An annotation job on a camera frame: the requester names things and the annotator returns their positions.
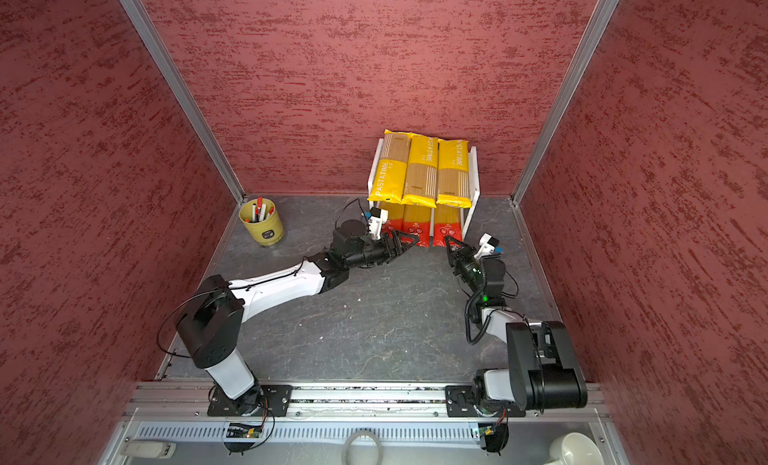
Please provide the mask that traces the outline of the yellow pasta bag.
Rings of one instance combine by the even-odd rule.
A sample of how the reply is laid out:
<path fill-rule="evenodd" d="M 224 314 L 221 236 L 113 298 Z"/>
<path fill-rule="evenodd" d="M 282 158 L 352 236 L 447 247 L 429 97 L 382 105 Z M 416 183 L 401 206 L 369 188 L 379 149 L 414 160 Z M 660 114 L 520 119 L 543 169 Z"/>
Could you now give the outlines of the yellow pasta bag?
<path fill-rule="evenodd" d="M 437 196 L 438 140 L 412 133 L 402 202 L 435 208 Z"/>
<path fill-rule="evenodd" d="M 400 204 L 405 188 L 412 135 L 386 130 L 369 180 L 369 202 Z"/>
<path fill-rule="evenodd" d="M 461 209 L 471 207 L 466 140 L 438 140 L 436 203 Z"/>

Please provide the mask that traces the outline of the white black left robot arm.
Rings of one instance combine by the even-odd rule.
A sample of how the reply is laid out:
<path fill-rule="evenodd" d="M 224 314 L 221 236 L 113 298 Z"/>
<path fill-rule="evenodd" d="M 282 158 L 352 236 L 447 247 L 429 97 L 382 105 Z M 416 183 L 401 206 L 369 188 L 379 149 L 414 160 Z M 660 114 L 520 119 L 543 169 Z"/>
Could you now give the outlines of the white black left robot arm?
<path fill-rule="evenodd" d="M 268 399 L 237 349 L 241 325 L 289 301 L 322 294 L 349 278 L 353 268 L 386 264 L 416 245 L 419 237 L 399 230 L 374 234 L 359 220 L 334 229 L 328 249 L 293 267 L 232 281 L 206 278 L 181 305 L 176 330 L 194 365 L 214 382 L 211 416 L 253 416 Z"/>

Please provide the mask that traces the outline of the red pasta bag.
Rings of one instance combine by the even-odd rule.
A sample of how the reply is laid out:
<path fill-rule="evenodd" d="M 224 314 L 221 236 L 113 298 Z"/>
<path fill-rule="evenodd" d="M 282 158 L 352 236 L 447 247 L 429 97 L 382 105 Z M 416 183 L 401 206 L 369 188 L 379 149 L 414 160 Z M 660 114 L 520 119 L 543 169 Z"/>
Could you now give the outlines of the red pasta bag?
<path fill-rule="evenodd" d="M 434 216 L 433 245 L 444 247 L 446 237 L 463 240 L 461 209 L 438 204 Z"/>
<path fill-rule="evenodd" d="M 402 231 L 405 206 L 403 204 L 390 203 L 386 201 L 379 202 L 379 208 L 382 211 L 387 212 L 387 220 L 384 222 L 382 229 L 384 231 Z"/>
<path fill-rule="evenodd" d="M 418 246 L 430 246 L 432 209 L 422 205 L 406 205 L 402 230 L 418 237 Z"/>

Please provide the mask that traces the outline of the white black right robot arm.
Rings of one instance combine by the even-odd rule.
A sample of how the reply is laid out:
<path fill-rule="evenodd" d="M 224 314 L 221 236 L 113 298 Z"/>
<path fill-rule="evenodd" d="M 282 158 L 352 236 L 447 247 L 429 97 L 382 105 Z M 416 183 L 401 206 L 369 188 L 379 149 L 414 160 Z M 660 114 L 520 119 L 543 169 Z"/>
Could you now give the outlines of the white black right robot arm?
<path fill-rule="evenodd" d="M 507 356 L 505 367 L 477 371 L 467 397 L 452 400 L 486 417 L 585 407 L 588 387 L 565 325 L 532 320 L 508 306 L 516 295 L 505 290 L 511 274 L 499 241 L 485 234 L 476 247 L 453 237 L 444 244 L 454 275 L 468 287 L 463 312 L 467 343 L 496 338 L 505 344 Z"/>

